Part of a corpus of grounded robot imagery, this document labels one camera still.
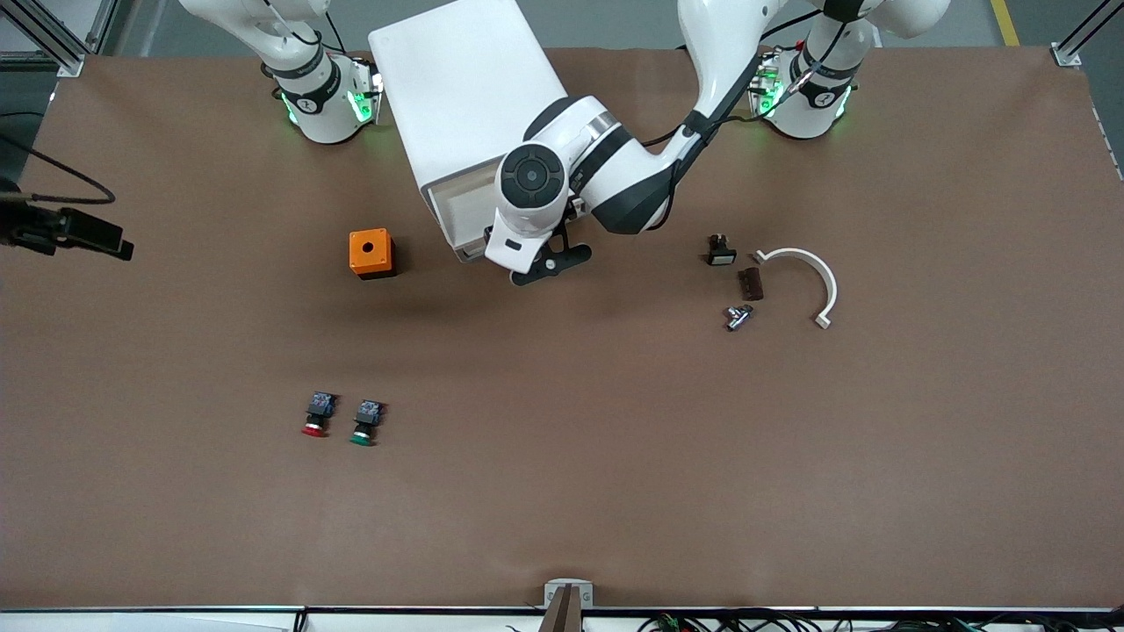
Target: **black cable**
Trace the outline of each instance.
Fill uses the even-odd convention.
[[[808,11],[807,13],[804,13],[803,16],[800,16],[798,18],[792,18],[792,19],[788,20],[785,24],[779,24],[779,25],[770,28],[769,30],[762,33],[761,34],[761,39],[764,39],[765,37],[769,37],[770,35],[777,35],[778,33],[785,30],[786,28],[788,28],[790,26],[796,26],[796,25],[803,22],[804,20],[810,20],[812,18],[818,16],[819,13],[823,13],[823,11],[821,11],[819,9],[816,9],[815,11]]]
[[[660,143],[662,143],[662,142],[671,138],[672,136],[674,136],[676,132],[679,132],[678,127],[674,128],[674,129],[672,129],[671,132],[668,132],[667,134],[664,134],[662,136],[659,136],[656,138],[652,138],[651,141],[644,141],[643,143],[641,143],[641,146],[642,147],[651,147],[652,145],[659,145]]]
[[[832,38],[832,43],[828,44],[827,45],[827,49],[824,51],[824,56],[818,62],[816,62],[815,64],[813,64],[812,66],[809,66],[808,70],[806,70],[804,72],[804,74],[801,74],[796,81],[794,81],[792,82],[794,85],[801,84],[805,81],[807,81],[807,79],[810,79],[813,74],[815,74],[816,72],[818,72],[819,66],[823,66],[827,62],[827,56],[832,54],[832,51],[835,49],[835,45],[839,44],[840,38],[843,37],[843,31],[846,30],[847,24],[849,22],[843,22],[843,24],[840,25],[840,29],[837,31],[835,31],[835,37]],[[720,126],[723,126],[723,125],[725,125],[727,123],[735,121],[735,120],[738,121],[738,123],[755,123],[755,121],[759,121],[759,120],[765,118],[767,116],[769,116],[770,114],[772,114],[772,111],[776,110],[777,108],[779,108],[780,105],[783,103],[786,100],[788,100],[789,96],[791,96],[791,94],[792,94],[791,92],[789,92],[788,90],[786,90],[785,93],[781,94],[780,99],[777,99],[777,102],[773,103],[772,106],[770,106],[768,110],[765,110],[765,111],[763,111],[761,114],[751,116],[749,118],[746,118],[744,116],[736,116],[736,115],[729,115],[729,116],[727,116],[725,118],[719,118],[718,120],[716,120],[713,124],[710,124],[710,127],[707,127],[704,133],[705,134],[709,134],[714,129],[716,129],[716,128],[718,128],[718,127],[720,127]],[[645,142],[641,143],[641,145],[644,146],[644,147],[651,147],[652,145],[659,145],[660,143],[662,143],[662,142],[671,138],[672,136],[674,136],[676,132],[678,132],[678,130],[679,130],[679,128],[677,127],[676,129],[672,129],[671,132],[668,132],[667,134],[664,134],[662,136],[659,136],[656,138],[652,138],[651,141],[645,141]]]
[[[686,621],[686,622],[690,623],[691,625],[694,625],[695,628],[697,628],[699,630],[699,632],[710,632],[710,629],[707,628],[706,625],[703,625],[703,622],[699,621],[699,620],[697,620],[697,619],[685,619],[683,621]]]
[[[270,2],[270,0],[262,0],[262,2],[265,2],[266,7],[273,8],[273,3]],[[309,46],[320,46],[320,45],[323,45],[328,51],[335,51],[336,53],[346,54],[346,53],[344,53],[343,42],[339,43],[339,47],[338,48],[336,48],[335,46],[329,46],[327,44],[324,44],[324,34],[321,34],[319,30],[316,30],[315,28],[312,29],[312,33],[316,34],[316,42],[309,42],[308,39],[305,39],[300,35],[298,35],[296,30],[289,28],[289,22],[284,21],[283,18],[281,19],[281,24],[283,24],[284,27],[289,30],[289,34],[292,35],[292,38],[296,39],[297,42],[300,42],[301,44],[308,44]],[[328,18],[328,24],[332,24],[332,18]]]
[[[339,31],[336,30],[336,22],[332,21],[332,13],[324,11],[324,17],[328,19],[328,26],[332,27],[332,33],[336,35],[336,44],[339,45],[339,51],[343,52],[344,40],[342,37],[339,37]]]
[[[292,632],[305,632],[306,626],[308,626],[308,612],[303,610],[297,611],[292,620]]]
[[[1118,13],[1121,11],[1121,9],[1124,9],[1124,4],[1116,4],[1116,8],[1113,9],[1113,12],[1108,13],[1107,18],[1105,18],[1100,24],[1098,24],[1096,27],[1094,27],[1094,29],[1090,30],[1089,34],[1085,36],[1085,39],[1080,40],[1077,44],[1077,46],[1073,47],[1073,49],[1078,51],[1078,49],[1081,48],[1081,46],[1085,46],[1085,43],[1088,42],[1089,39],[1091,39],[1093,36],[1096,35],[1098,30],[1100,30],[1102,28],[1104,28],[1104,26],[1106,24],[1108,24],[1108,20],[1111,20],[1114,17],[1116,17],[1116,13]]]
[[[649,231],[659,231],[668,223],[668,218],[671,217],[671,205],[676,204],[676,173],[679,171],[679,160],[671,163],[671,178],[668,180],[668,208],[663,209],[663,217],[659,222],[649,226]]]
[[[710,127],[708,127],[705,133],[706,134],[710,134],[714,129],[716,129],[716,128],[718,128],[718,127],[720,127],[720,126],[723,126],[723,125],[725,125],[727,123],[734,121],[734,120],[740,121],[740,123],[755,123],[758,120],[761,120],[761,119],[765,118],[770,114],[772,114],[773,110],[776,110],[777,108],[779,108],[781,103],[783,103],[785,101],[787,101],[788,98],[791,94],[795,93],[795,91],[791,91],[792,87],[800,85],[804,82],[806,82],[808,79],[812,78],[813,74],[816,74],[816,72],[819,71],[821,66],[823,66],[827,62],[827,56],[831,55],[832,51],[835,49],[835,45],[839,44],[840,38],[843,36],[843,31],[846,30],[846,27],[847,27],[847,22],[843,22],[843,24],[840,25],[840,29],[837,31],[835,31],[835,37],[832,38],[832,43],[828,44],[827,45],[827,49],[824,51],[824,56],[821,57],[818,62],[812,64],[812,66],[809,66],[808,70],[806,70],[804,72],[804,74],[801,74],[796,81],[794,81],[792,85],[789,85],[789,88],[785,90],[785,93],[781,94],[780,98],[777,99],[777,102],[773,103],[772,106],[770,106],[768,110],[765,110],[765,111],[763,111],[761,114],[753,115],[753,116],[751,116],[749,118],[746,118],[744,116],[736,116],[736,115],[729,115],[729,116],[727,116],[725,118],[719,118],[718,120],[714,121],[714,124],[711,124]]]
[[[1091,13],[1089,13],[1088,16],[1086,16],[1086,18],[1084,20],[1081,20],[1081,24],[1077,25],[1077,28],[1075,28],[1073,31],[1070,33],[1066,37],[1066,39],[1061,40],[1061,44],[1058,45],[1058,48],[1064,48],[1066,45],[1069,44],[1069,40],[1072,39],[1077,35],[1077,31],[1079,31],[1082,28],[1085,28],[1085,25],[1089,24],[1089,21],[1093,20],[1093,18],[1097,17],[1097,13],[1099,13],[1102,9],[1104,9],[1105,7],[1107,7],[1108,2],[1111,2],[1111,1],[1112,0],[1102,0],[1100,4],[1097,6],[1097,8],[1094,9]]]
[[[51,165],[53,165],[53,166],[55,166],[57,169],[61,169],[61,170],[65,171],[66,173],[70,173],[74,178],[78,178],[79,180],[85,182],[87,184],[90,184],[94,189],[98,189],[99,191],[101,191],[106,196],[105,198],[100,198],[99,199],[99,198],[71,198],[71,197],[66,197],[66,196],[40,196],[39,193],[29,193],[30,198],[31,198],[31,201],[37,201],[37,202],[58,202],[58,204],[89,204],[89,205],[114,204],[115,201],[117,201],[117,196],[115,196],[112,191],[110,191],[108,188],[106,188],[101,182],[98,182],[97,180],[94,180],[93,178],[90,178],[89,175],[82,173],[81,171],[78,171],[76,169],[67,166],[67,165],[58,162],[57,160],[48,156],[47,154],[35,150],[34,147],[28,147],[27,145],[20,143],[19,141],[16,141],[15,138],[12,138],[11,136],[8,136],[7,134],[0,133],[0,141],[3,141],[4,143],[8,143],[9,145],[16,147],[17,150],[26,152],[27,154],[30,154],[30,155],[33,155],[33,156],[42,160],[43,162],[46,162],[46,163],[48,163],[48,164],[51,164]]]

